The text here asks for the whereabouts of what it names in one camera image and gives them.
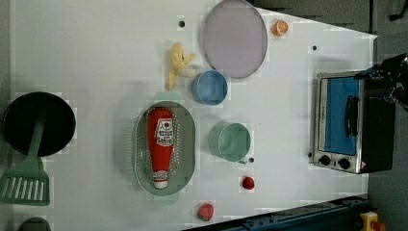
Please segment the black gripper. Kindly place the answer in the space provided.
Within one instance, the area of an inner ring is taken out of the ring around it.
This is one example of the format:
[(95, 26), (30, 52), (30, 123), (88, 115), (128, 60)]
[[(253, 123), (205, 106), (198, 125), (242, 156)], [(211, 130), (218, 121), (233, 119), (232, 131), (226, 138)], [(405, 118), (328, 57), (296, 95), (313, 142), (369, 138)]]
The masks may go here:
[(354, 75), (355, 80), (365, 82), (364, 96), (398, 103), (408, 109), (408, 65), (407, 54), (391, 57), (381, 64)]

